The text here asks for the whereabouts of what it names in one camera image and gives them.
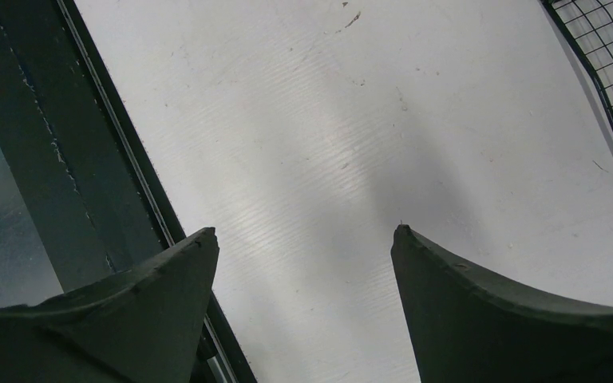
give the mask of white tabletop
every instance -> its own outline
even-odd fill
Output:
[[[77,4],[259,381],[418,380],[401,221],[613,305],[613,153],[538,0]]]

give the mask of scratched white surface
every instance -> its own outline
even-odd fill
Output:
[[[537,0],[77,3],[260,381],[418,380],[401,221],[613,305],[613,157]]]

